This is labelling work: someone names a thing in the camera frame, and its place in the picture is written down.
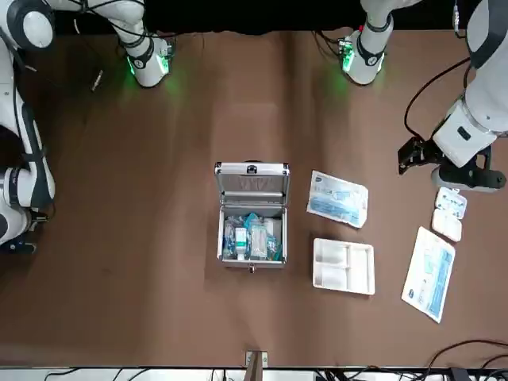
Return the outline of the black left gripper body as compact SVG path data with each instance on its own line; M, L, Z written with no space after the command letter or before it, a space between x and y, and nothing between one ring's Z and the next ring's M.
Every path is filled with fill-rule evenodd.
M423 140L418 143L418 165L441 164L441 150L433 139Z

